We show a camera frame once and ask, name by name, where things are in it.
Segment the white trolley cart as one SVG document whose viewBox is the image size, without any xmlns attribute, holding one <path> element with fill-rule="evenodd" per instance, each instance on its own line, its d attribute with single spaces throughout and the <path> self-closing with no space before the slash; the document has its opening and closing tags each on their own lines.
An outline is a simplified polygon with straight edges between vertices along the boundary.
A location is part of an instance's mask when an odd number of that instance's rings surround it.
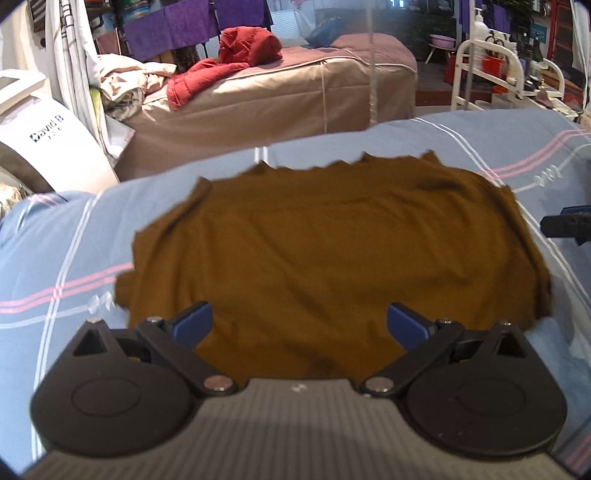
<svg viewBox="0 0 591 480">
<path fill-rule="evenodd" d="M 473 81 L 482 79 L 504 90 L 487 104 L 473 98 Z M 456 51 L 451 109 L 484 111 L 494 107 L 541 108 L 574 121 L 578 112 L 565 102 L 566 80 L 557 64 L 544 58 L 526 61 L 510 48 L 467 40 Z"/>
</svg>

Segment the red jacket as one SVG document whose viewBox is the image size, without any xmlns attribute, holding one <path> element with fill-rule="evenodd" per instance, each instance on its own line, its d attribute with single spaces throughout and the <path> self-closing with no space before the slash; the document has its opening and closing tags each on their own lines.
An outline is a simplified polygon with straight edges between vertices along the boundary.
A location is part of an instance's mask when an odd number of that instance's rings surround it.
<svg viewBox="0 0 591 480">
<path fill-rule="evenodd" d="M 169 107 L 178 110 L 197 94 L 245 69 L 283 59 L 280 40 L 262 27 L 239 26 L 224 29 L 218 56 L 198 61 L 166 84 Z"/>
</svg>

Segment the cream crumpled blanket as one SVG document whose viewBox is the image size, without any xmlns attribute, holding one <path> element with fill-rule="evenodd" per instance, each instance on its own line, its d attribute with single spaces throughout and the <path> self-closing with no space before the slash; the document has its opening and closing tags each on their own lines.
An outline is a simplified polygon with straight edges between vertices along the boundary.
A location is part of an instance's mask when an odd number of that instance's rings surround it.
<svg viewBox="0 0 591 480">
<path fill-rule="evenodd" d="M 105 113 L 124 121 L 137 114 L 144 100 L 176 73 L 171 63 L 142 63 L 117 54 L 99 54 L 97 72 Z"/>
</svg>

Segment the beige massage bed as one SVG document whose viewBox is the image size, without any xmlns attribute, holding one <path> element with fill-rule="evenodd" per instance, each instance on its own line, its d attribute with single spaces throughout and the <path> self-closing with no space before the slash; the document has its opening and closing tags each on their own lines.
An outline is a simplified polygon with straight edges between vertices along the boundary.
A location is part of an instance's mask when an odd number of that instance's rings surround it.
<svg viewBox="0 0 591 480">
<path fill-rule="evenodd" d="M 125 181 L 257 146 L 365 130 L 372 82 L 378 121 L 410 119 L 417 80 L 415 56 L 386 34 L 286 48 L 279 62 L 238 72 L 177 109 L 165 90 L 147 96 L 126 121 L 134 136 L 115 171 Z"/>
</svg>

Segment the blue striped bed sheet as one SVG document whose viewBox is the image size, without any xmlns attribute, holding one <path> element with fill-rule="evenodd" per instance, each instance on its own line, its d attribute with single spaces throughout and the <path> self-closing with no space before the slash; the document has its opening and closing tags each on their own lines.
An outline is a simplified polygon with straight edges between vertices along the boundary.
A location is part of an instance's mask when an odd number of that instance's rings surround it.
<svg viewBox="0 0 591 480">
<path fill-rule="evenodd" d="M 590 200 L 590 133 L 547 110 L 456 111 L 254 147 L 124 182 L 103 193 L 39 194 L 1 223 L 1 457 L 17 472 L 41 454 L 29 418 L 34 389 L 90 317 L 127 315 L 113 299 L 135 233 L 181 202 L 199 178 L 265 163 L 308 169 L 363 154 L 434 152 L 447 165 L 509 186 L 531 224 Z"/>
</svg>

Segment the purple cloth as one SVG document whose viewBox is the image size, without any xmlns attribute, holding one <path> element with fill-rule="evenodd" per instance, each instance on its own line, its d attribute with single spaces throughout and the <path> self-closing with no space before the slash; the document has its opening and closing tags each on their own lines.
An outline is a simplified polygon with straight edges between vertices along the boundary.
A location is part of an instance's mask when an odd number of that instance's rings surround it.
<svg viewBox="0 0 591 480">
<path fill-rule="evenodd" d="M 146 61 L 160 54 L 205 44 L 224 29 L 273 25 L 266 1 L 177 1 L 123 24 L 130 55 Z"/>
</svg>

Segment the white machine device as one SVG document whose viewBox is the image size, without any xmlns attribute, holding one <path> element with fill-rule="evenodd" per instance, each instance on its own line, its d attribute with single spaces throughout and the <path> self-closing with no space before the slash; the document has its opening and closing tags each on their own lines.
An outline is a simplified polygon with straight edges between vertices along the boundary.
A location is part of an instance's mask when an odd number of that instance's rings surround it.
<svg viewBox="0 0 591 480">
<path fill-rule="evenodd" d="M 98 193 L 118 184 L 102 148 L 66 107 L 37 91 L 36 71 L 1 72 L 1 144 L 14 151 L 41 181 L 39 191 Z"/>
</svg>

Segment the brown knit sweater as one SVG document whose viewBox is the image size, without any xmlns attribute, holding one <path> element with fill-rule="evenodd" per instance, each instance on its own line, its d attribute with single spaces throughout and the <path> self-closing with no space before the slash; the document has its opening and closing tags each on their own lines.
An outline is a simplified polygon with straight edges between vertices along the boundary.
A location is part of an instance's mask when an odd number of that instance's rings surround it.
<svg viewBox="0 0 591 480">
<path fill-rule="evenodd" d="M 240 383 L 362 381 L 402 354 L 386 327 L 394 302 L 484 330 L 551 312 L 550 274 L 510 189 L 431 152 L 199 180 L 135 235 L 132 255 L 115 284 L 131 325 L 211 304 L 197 355 Z"/>
</svg>

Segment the white pump bottle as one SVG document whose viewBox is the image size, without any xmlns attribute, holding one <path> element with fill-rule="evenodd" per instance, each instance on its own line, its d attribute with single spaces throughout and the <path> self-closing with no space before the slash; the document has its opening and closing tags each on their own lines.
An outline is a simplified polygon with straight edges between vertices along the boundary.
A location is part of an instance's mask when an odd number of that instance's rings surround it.
<svg viewBox="0 0 591 480">
<path fill-rule="evenodd" d="M 475 40 L 485 41 L 489 35 L 489 27 L 484 22 L 482 9 L 476 7 L 474 9 L 474 22 L 471 27 L 471 38 Z"/>
</svg>

